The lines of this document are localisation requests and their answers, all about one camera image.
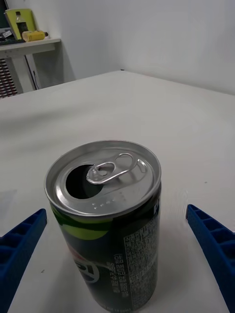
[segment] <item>can rim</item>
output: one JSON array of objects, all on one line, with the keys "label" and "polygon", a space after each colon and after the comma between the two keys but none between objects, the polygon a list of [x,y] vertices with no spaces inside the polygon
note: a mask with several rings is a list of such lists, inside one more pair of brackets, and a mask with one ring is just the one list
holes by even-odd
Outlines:
[{"label": "can rim", "polygon": [[[130,207],[129,209],[126,209],[125,211],[121,211],[121,212],[118,212],[118,213],[112,213],[112,214],[106,214],[106,215],[96,215],[96,214],[89,214],[89,215],[82,215],[80,212],[75,212],[75,211],[69,211],[67,210],[66,208],[64,208],[63,206],[61,206],[60,204],[58,204],[54,199],[52,199],[52,196],[49,194],[48,192],[48,188],[47,188],[47,179],[48,179],[48,175],[51,171],[51,169],[54,167],[54,165],[60,160],[62,159],[65,155],[71,153],[72,151],[76,150],[77,148],[82,148],[88,144],[95,144],[95,143],[100,143],[100,142],[110,142],[110,141],[113,141],[113,142],[125,142],[125,143],[130,143],[130,144],[134,144],[134,145],[138,145],[144,149],[146,149],[149,153],[152,154],[152,156],[155,157],[156,161],[157,161],[157,164],[158,164],[158,167],[159,167],[159,175],[158,175],[158,179],[156,180],[156,182],[154,183],[151,191],[146,194],[142,199],[141,201],[138,201],[136,204],[134,204],[132,207]],[[140,206],[142,206],[144,203],[146,203],[153,195],[155,192],[157,192],[157,190],[159,189],[159,186],[160,186],[160,183],[161,183],[161,176],[162,176],[162,169],[161,169],[161,165],[160,165],[160,162],[158,160],[158,158],[156,157],[156,155],[151,151],[149,150],[148,148],[146,148],[145,146],[142,146],[138,143],[135,143],[133,141],[127,141],[127,140],[118,140],[118,139],[108,139],[108,140],[98,140],[98,141],[93,141],[93,142],[89,142],[89,143],[85,143],[81,146],[78,146],[78,147],[75,147],[71,150],[69,150],[68,152],[64,153],[63,155],[61,155],[58,159],[55,160],[55,162],[50,166],[50,168],[48,169],[47,171],[47,174],[46,174],[46,177],[45,177],[45,180],[44,180],[44,190],[45,190],[45,193],[46,193],[46,196],[48,198],[48,200],[50,201],[50,203],[56,208],[58,209],[59,211],[61,211],[62,213],[64,214],[68,214],[68,215],[71,215],[71,216],[74,216],[74,217],[77,217],[77,218],[80,218],[80,219],[85,219],[85,220],[105,220],[105,219],[110,219],[110,218],[114,218],[114,217],[118,217],[118,216],[123,216],[127,213],[130,213],[134,210],[136,210],[137,208],[139,208]]]}]

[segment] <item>nutrition label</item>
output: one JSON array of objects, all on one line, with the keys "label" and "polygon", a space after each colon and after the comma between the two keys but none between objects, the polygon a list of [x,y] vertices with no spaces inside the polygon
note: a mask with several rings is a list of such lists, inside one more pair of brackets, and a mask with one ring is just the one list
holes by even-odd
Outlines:
[{"label": "nutrition label", "polygon": [[137,232],[124,237],[133,309],[151,297],[157,280],[158,214]]}]

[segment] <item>can lid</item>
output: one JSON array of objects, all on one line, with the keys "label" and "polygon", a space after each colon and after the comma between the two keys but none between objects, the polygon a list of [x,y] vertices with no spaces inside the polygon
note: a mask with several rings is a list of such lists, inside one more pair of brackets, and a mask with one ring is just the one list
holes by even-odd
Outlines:
[{"label": "can lid", "polygon": [[59,210],[105,219],[140,207],[158,190],[156,156],[133,142],[105,140],[71,150],[49,169],[47,197]]}]

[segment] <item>can opening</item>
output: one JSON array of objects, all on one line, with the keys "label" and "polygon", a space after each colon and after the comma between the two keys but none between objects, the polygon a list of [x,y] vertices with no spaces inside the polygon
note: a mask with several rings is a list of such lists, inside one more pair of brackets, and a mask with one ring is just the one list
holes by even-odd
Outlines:
[{"label": "can opening", "polygon": [[103,185],[93,185],[86,179],[92,165],[81,165],[72,170],[66,179],[67,192],[76,199],[88,199],[97,195]]}]

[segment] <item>aluminum can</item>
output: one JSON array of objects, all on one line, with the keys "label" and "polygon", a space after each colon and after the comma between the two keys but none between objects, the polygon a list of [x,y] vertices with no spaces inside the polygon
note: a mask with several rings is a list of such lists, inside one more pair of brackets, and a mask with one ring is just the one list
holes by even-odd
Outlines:
[{"label": "aluminum can", "polygon": [[132,312],[157,283],[161,167],[147,148],[104,140],[77,147],[49,169],[45,191],[93,298]]}]

